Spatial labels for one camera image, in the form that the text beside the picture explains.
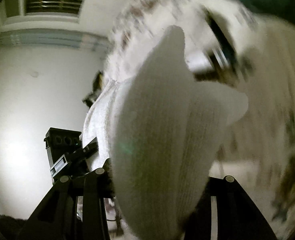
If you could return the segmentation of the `black striped folded garment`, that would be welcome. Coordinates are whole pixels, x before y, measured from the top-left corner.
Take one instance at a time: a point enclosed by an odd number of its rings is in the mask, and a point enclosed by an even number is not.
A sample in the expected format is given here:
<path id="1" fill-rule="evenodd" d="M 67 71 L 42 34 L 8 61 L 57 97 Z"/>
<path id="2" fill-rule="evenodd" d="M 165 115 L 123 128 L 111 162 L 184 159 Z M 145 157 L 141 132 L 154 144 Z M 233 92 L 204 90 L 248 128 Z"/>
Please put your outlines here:
<path id="1" fill-rule="evenodd" d="M 237 56 L 233 40 L 226 27 L 225 19 L 214 15 L 207 9 L 205 21 L 216 43 L 204 49 L 190 51 L 186 62 L 197 81 L 218 81 L 228 83 L 231 75 L 236 75 Z"/>

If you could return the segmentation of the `floral patterned bedsheet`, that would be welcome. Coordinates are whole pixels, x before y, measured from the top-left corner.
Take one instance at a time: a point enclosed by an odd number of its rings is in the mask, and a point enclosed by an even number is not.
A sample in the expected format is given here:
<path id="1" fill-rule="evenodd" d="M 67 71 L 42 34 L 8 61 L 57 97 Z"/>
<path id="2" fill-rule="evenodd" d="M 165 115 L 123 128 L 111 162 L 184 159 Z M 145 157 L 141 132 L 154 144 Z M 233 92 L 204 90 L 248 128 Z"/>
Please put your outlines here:
<path id="1" fill-rule="evenodd" d="M 278 239 L 295 239 L 295 25 L 251 12 L 238 0 L 131 0 L 110 35 L 106 79 L 136 73 L 170 25 L 180 26 L 186 51 L 217 41 L 204 9 L 225 19 L 237 56 L 230 85 L 249 108 L 227 133 L 210 175 L 234 176 L 254 198 Z"/>

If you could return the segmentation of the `white knitted sweater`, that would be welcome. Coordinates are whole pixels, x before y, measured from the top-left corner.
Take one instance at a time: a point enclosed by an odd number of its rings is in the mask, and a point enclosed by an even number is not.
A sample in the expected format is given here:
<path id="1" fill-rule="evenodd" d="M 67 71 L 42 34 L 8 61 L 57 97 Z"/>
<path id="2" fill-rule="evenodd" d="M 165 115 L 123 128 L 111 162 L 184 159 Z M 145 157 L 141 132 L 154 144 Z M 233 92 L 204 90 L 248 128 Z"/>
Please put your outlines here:
<path id="1" fill-rule="evenodd" d="M 194 80 L 185 37 L 172 26 L 137 74 L 110 80 L 90 108 L 82 143 L 98 140 L 122 216 L 139 239 L 179 239 L 208 182 L 227 128 L 248 98 L 218 82 Z"/>

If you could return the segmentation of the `window with metal bars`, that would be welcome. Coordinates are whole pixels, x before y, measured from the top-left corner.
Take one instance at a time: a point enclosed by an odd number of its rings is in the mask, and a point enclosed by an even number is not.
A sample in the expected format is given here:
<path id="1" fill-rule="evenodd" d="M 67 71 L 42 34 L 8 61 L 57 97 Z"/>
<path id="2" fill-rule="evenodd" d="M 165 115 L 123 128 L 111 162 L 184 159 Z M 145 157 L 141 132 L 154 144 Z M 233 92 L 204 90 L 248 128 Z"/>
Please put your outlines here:
<path id="1" fill-rule="evenodd" d="M 78 22 L 84 0 L 4 0 L 8 24 L 34 21 Z"/>

